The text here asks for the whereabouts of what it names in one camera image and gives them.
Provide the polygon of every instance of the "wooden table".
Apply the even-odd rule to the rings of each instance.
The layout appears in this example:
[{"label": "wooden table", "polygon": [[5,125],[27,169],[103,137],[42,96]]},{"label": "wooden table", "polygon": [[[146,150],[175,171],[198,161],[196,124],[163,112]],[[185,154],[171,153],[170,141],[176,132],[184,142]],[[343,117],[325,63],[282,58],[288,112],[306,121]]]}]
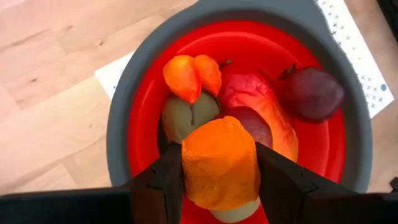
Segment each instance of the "wooden table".
[{"label": "wooden table", "polygon": [[[0,0],[0,194],[109,186],[110,101],[94,71],[194,2]],[[397,42],[376,2],[346,2],[397,98]],[[372,120],[371,191],[398,175],[396,111]]]}]

